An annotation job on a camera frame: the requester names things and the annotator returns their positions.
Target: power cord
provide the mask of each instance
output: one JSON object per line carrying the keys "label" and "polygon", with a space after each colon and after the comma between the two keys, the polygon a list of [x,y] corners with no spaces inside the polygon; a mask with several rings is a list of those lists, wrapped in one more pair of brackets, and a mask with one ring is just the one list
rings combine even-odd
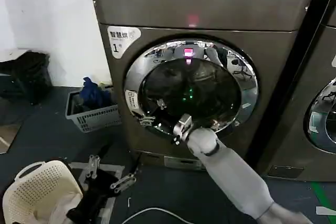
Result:
{"label": "power cord", "polygon": [[147,212],[147,211],[150,211],[150,210],[157,210],[157,211],[162,211],[162,212],[165,212],[166,214],[169,214],[171,216],[174,216],[175,218],[179,219],[180,221],[186,223],[186,224],[194,224],[192,222],[189,222],[189,221],[186,221],[185,219],[181,218],[180,216],[174,214],[173,212],[170,212],[168,210],[165,210],[165,209],[162,209],[162,208],[158,208],[158,207],[150,207],[150,208],[145,208],[135,214],[133,214],[131,217],[127,218],[126,220],[124,220],[124,222],[122,224],[126,224],[128,221],[130,221],[131,219],[133,219],[134,217],[144,213],[144,212]]}

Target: front-loading washer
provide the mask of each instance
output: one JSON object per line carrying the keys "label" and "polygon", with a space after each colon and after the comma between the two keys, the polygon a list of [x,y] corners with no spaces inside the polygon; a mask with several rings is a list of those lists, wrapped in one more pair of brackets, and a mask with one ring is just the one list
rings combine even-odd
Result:
{"label": "front-loading washer", "polygon": [[336,0],[312,0],[301,28],[313,30],[289,92],[278,92],[281,112],[265,114],[255,140],[269,134],[255,169],[270,177],[334,182],[336,174]]}
{"label": "front-loading washer", "polygon": [[130,149],[202,169],[174,125],[188,113],[244,157],[310,0],[93,2]]}

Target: blue cloth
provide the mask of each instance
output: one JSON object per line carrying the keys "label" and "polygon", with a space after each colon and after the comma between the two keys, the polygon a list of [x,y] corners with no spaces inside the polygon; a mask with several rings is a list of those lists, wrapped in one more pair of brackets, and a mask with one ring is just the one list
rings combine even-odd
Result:
{"label": "blue cloth", "polygon": [[107,90],[101,90],[89,77],[84,78],[84,87],[79,95],[83,99],[83,106],[92,110],[112,105],[111,94]]}

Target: white wall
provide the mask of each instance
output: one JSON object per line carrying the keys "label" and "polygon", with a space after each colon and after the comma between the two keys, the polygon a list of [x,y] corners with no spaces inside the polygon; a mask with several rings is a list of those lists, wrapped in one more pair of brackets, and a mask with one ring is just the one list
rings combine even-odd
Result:
{"label": "white wall", "polygon": [[5,2],[16,46],[50,53],[55,86],[82,86],[85,76],[111,82],[92,0]]}
{"label": "white wall", "polygon": [[14,34],[9,23],[5,0],[0,0],[0,51],[12,48],[15,48]]}

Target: washer door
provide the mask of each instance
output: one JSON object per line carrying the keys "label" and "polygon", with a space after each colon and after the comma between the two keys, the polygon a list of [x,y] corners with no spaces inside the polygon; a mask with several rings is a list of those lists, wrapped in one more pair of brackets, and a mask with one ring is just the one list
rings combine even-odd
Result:
{"label": "washer door", "polygon": [[316,147],[336,153],[336,78],[312,102],[307,113],[306,129]]}
{"label": "washer door", "polygon": [[196,126],[218,132],[251,115],[258,83],[247,56],[197,38],[151,47],[131,65],[124,83],[128,108],[155,132],[173,135],[185,113]]}

